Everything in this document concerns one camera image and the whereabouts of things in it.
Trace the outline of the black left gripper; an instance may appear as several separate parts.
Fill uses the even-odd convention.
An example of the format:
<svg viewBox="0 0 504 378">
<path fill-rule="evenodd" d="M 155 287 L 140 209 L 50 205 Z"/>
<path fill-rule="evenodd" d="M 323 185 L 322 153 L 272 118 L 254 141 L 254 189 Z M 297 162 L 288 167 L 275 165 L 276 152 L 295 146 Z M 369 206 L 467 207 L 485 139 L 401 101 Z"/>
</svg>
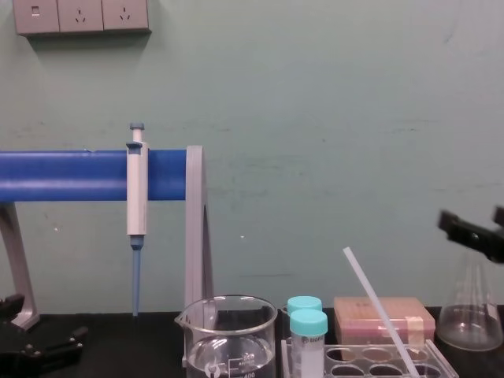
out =
<svg viewBox="0 0 504 378">
<path fill-rule="evenodd" d="M 26 329 L 23 294 L 1 300 L 1 329 Z M 43 365 L 78 359 L 88 335 L 87 327 L 79 327 L 64 338 L 45 347 L 25 343 L 21 349 L 1 349 L 1 377 L 37 377 Z"/>
</svg>

